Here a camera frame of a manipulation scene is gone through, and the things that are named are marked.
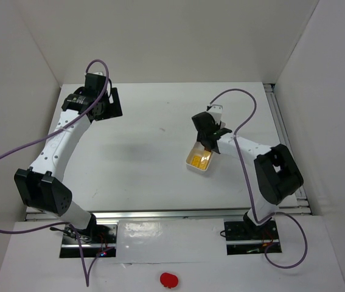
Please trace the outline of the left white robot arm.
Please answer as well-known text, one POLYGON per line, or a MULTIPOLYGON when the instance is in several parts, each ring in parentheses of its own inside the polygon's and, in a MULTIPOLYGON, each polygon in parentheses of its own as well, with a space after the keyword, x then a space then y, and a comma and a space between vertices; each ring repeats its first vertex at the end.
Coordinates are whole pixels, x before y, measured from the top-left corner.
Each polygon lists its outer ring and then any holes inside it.
POLYGON ((85 84, 63 102, 56 135, 47 140, 28 169, 18 169, 14 175, 23 203, 70 223, 84 236, 96 233, 95 216, 73 201, 72 192, 63 184, 64 173, 80 138, 91 124, 120 116, 117 88, 104 75, 87 73, 85 84))

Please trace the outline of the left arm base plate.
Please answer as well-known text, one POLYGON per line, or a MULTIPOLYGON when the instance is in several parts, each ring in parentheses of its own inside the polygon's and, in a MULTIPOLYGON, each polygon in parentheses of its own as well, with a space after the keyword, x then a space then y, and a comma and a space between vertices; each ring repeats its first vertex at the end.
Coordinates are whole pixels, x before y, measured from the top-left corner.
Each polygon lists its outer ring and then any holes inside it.
MULTIPOLYGON (((94 258, 101 252, 102 258, 113 258, 116 256, 118 224, 98 225, 96 235, 92 237, 80 236, 84 258, 94 258)), ((61 240, 60 255, 61 259, 78 259, 80 258, 80 250, 78 241, 74 231, 65 226, 62 230, 63 236, 61 240)))

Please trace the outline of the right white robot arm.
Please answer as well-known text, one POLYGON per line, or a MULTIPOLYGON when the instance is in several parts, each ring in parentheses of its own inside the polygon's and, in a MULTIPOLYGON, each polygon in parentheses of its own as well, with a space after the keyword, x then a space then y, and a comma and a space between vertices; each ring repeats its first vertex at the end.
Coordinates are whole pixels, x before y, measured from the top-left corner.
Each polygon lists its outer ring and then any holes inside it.
POLYGON ((203 172, 216 153, 237 158, 243 167, 254 167, 260 194, 250 195, 251 208, 243 216, 245 228, 254 234, 264 228, 278 205, 294 194, 304 179, 287 146, 263 145, 236 135, 222 124, 222 109, 221 105, 212 105, 192 116, 202 153, 192 154, 189 165, 203 172))

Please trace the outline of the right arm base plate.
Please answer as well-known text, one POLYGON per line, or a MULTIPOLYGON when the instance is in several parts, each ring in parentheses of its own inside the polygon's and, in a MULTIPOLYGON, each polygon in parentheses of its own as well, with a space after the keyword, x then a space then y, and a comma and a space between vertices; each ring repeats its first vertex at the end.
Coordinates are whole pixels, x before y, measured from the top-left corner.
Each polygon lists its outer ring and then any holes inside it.
POLYGON ((226 240, 227 255, 281 253, 277 225, 271 220, 264 228, 250 232, 242 221, 226 221, 220 236, 226 240))

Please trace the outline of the small yellow lego brick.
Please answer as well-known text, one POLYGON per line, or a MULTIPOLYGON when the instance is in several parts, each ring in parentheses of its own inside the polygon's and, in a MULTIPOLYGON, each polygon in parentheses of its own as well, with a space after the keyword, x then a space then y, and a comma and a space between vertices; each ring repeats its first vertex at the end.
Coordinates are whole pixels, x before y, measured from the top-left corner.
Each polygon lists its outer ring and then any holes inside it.
POLYGON ((193 156, 190 164, 196 168, 199 168, 200 167, 200 163, 201 163, 201 156, 193 156))

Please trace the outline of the long yellow lego brick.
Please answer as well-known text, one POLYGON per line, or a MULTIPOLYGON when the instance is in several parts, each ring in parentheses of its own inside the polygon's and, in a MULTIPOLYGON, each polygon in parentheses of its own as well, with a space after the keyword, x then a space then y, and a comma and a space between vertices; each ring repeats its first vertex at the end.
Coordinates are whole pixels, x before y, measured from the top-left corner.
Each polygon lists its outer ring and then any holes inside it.
POLYGON ((211 158, 211 153, 205 153, 201 158, 200 158, 200 163, 198 165, 199 169, 206 170, 209 160, 211 158))

